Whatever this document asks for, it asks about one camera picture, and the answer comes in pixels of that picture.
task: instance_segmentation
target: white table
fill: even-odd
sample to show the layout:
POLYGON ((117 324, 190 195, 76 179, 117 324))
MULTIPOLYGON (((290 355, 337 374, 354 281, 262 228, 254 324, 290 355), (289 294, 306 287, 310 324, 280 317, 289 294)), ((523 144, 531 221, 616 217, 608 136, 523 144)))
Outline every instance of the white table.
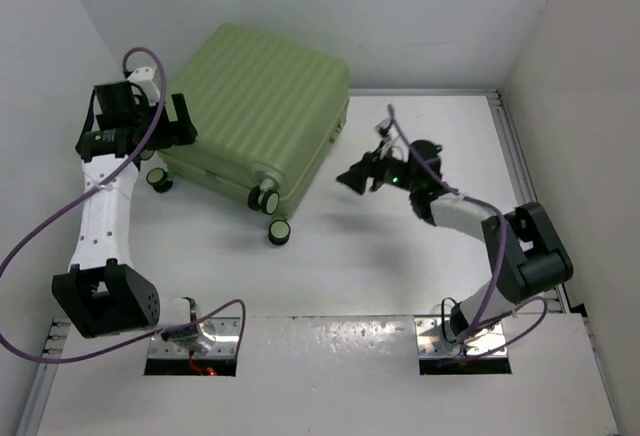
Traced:
MULTIPOLYGON (((411 138, 444 147, 452 185, 516 204, 487 98, 478 95, 353 97, 340 141, 281 248, 266 242, 266 217, 237 203, 184 181, 163 195, 140 184, 131 222, 136 269, 161 293, 195 296, 204 310, 246 301, 238 375, 145 377, 147 344, 139 343, 60 367, 38 434, 584 436, 613 428, 576 315, 552 315, 514 346, 512 375, 419 376, 415 333, 402 315, 466 297, 486 282, 489 264, 477 241, 419 221, 406 193, 360 197, 334 182, 376 146, 372 128, 388 102, 411 138), (381 322, 403 329, 378 334, 381 322), (351 334, 363 328, 368 337, 351 334)), ((533 317, 507 322, 507 334, 533 317)), ((117 339, 86 341, 72 331, 65 355, 117 339)))

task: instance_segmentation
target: white wall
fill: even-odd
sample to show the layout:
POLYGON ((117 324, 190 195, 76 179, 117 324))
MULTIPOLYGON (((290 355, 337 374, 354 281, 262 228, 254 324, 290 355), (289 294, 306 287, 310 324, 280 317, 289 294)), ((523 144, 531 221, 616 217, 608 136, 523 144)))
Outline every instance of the white wall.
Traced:
POLYGON ((82 0, 114 55, 145 41, 175 74, 222 22, 346 58, 354 86, 502 87, 546 0, 82 0))
POLYGON ((640 434, 640 0, 550 0, 506 98, 573 257, 625 431, 640 434))
MULTIPOLYGON (((82 191, 73 146, 92 83, 117 65, 78 0, 0 0, 0 253, 82 191)), ((79 214, 36 239, 0 282, 0 330, 42 349, 51 277, 65 272, 79 214)), ((13 434, 35 365, 0 348, 0 435, 13 434)))

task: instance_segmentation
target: green suitcase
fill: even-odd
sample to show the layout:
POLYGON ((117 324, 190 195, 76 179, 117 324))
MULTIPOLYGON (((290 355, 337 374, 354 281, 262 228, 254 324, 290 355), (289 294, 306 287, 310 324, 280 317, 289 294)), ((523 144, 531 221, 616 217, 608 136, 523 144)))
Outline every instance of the green suitcase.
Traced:
POLYGON ((169 175, 271 216, 291 218, 346 122, 345 61, 260 31, 220 26, 169 84, 183 93, 196 142, 161 152, 169 175))

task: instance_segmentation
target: ribbed suitcase shell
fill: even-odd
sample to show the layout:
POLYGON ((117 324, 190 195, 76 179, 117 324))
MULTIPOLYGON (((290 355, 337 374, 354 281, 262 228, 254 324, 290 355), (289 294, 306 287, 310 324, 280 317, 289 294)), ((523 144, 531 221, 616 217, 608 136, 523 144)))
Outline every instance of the ribbed suitcase shell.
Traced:
POLYGON ((246 203, 265 174, 281 187, 277 217, 298 206, 339 135, 349 69, 337 58, 232 24, 220 26, 170 82, 197 141, 162 152, 169 169, 246 203))

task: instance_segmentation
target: gray wall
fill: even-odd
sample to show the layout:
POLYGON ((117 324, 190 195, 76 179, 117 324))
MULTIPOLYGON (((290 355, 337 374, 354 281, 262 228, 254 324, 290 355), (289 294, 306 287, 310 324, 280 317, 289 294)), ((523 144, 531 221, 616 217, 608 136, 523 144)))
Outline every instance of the gray wall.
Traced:
MULTIPOLYGON (((0 0, 0 253, 82 191, 73 151, 91 84, 117 71, 78 0, 0 0)), ((19 255, 0 282, 0 331, 42 349, 51 276, 66 270, 79 213, 19 255)), ((14 434, 35 365, 0 348, 0 435, 14 434)))
POLYGON ((346 58, 354 86, 502 87, 546 0, 81 0, 115 57, 174 74, 222 22, 346 58))
POLYGON ((506 91, 573 256, 625 431, 640 434, 640 0, 550 0, 506 91))

